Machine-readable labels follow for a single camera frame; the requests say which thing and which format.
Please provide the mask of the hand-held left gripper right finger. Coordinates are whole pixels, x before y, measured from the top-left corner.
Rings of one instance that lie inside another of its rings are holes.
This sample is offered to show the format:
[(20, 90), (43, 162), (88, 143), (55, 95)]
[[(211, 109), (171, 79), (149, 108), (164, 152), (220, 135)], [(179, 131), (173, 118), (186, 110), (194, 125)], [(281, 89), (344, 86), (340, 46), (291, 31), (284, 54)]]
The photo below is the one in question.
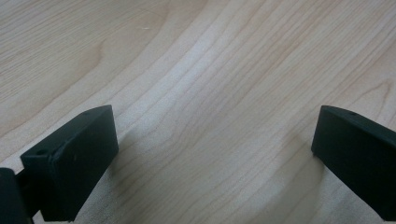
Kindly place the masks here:
[(396, 221), (396, 132), (335, 106), (320, 108), (311, 150), (386, 221)]

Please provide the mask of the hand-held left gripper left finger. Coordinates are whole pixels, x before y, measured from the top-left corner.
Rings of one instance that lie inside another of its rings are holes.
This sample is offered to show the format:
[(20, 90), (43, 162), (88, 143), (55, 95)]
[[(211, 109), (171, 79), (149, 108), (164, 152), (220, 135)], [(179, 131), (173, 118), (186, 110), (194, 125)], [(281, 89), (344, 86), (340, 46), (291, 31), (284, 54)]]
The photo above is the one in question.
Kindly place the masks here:
[(30, 216), (73, 221), (119, 151), (110, 105), (80, 113), (21, 155)]

